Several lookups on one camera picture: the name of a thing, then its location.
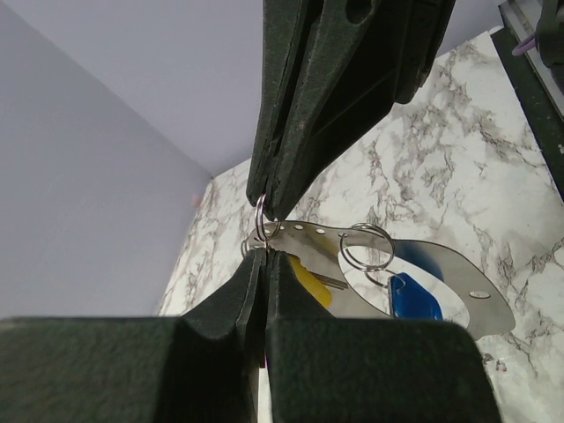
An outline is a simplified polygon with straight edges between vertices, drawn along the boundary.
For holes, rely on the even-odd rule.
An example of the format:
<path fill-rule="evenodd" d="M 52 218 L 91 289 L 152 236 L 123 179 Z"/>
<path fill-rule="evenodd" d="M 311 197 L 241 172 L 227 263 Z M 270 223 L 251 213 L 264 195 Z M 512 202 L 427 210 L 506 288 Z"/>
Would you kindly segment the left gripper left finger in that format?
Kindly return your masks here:
<path fill-rule="evenodd" d="M 264 261 L 180 316 L 2 320 L 2 421 L 256 421 Z"/>

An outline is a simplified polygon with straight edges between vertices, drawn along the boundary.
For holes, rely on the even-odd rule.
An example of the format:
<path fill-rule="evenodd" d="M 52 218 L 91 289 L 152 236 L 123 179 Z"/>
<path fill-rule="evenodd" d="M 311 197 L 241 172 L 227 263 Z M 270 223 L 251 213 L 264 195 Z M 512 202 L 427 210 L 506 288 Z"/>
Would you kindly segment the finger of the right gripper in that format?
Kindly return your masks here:
<path fill-rule="evenodd" d="M 261 107 L 249 169 L 247 197 L 255 205 L 294 207 L 326 167 L 326 137 L 308 135 L 304 152 L 285 137 L 300 73 L 308 62 L 308 41 L 317 32 L 323 1 L 263 3 Z"/>
<path fill-rule="evenodd" d="M 427 80 L 454 4 L 323 2 L 285 137 L 295 139 L 297 152 L 307 149 L 308 135 L 326 137 L 327 167 L 393 105 L 412 100 Z M 268 207 L 268 215 L 283 219 L 292 209 Z"/>

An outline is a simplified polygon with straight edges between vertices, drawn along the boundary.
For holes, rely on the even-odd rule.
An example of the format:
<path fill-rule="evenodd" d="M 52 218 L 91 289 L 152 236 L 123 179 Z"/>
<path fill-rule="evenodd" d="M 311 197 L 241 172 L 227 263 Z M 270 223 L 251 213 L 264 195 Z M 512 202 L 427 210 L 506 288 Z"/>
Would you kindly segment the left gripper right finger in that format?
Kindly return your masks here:
<path fill-rule="evenodd" d="M 267 256 L 276 422 L 498 422 L 471 336 L 453 323 L 332 316 L 283 252 Z"/>

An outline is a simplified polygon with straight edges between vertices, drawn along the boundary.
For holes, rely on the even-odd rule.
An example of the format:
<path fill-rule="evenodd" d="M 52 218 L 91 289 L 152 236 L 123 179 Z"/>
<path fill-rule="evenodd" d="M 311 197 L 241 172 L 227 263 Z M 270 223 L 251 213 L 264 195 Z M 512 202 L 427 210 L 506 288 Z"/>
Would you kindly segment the yellow handled screwdriver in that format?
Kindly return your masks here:
<path fill-rule="evenodd" d="M 293 272 L 301 285 L 325 308 L 333 302 L 333 294 L 347 289 L 346 282 L 309 271 L 297 256 L 289 256 Z"/>

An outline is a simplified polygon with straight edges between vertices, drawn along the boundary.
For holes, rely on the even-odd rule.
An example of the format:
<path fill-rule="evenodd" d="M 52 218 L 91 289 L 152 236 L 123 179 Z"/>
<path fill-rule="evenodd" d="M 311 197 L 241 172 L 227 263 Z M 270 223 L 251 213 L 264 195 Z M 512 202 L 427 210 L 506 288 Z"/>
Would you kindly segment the blue key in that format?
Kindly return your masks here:
<path fill-rule="evenodd" d="M 389 277 L 388 298 L 391 317 L 410 320 L 443 319 L 438 300 L 405 272 Z"/>

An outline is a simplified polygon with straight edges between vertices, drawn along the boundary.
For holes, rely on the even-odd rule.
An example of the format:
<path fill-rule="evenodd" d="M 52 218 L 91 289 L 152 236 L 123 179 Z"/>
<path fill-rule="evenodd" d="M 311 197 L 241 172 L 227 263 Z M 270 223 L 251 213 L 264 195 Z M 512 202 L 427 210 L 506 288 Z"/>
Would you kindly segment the small metal keyring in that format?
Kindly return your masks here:
<path fill-rule="evenodd" d="M 269 246 L 269 237 L 264 229 L 263 222 L 263 208 L 265 204 L 266 195 L 262 194 L 256 202 L 255 208 L 255 227 L 256 227 L 256 238 L 263 244 L 267 249 Z"/>

